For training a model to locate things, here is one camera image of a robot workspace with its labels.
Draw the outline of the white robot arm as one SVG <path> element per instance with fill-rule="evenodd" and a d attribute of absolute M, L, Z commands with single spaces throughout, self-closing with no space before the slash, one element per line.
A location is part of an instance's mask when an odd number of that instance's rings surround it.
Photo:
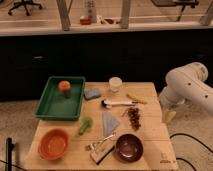
<path fill-rule="evenodd" d="M 186 100 L 192 101 L 213 115 L 213 88 L 205 84 L 207 78 L 208 69 L 200 62 L 192 62 L 170 70 L 165 77 L 166 86 L 158 96 L 162 122 L 169 123 L 176 115 L 174 108 Z"/>

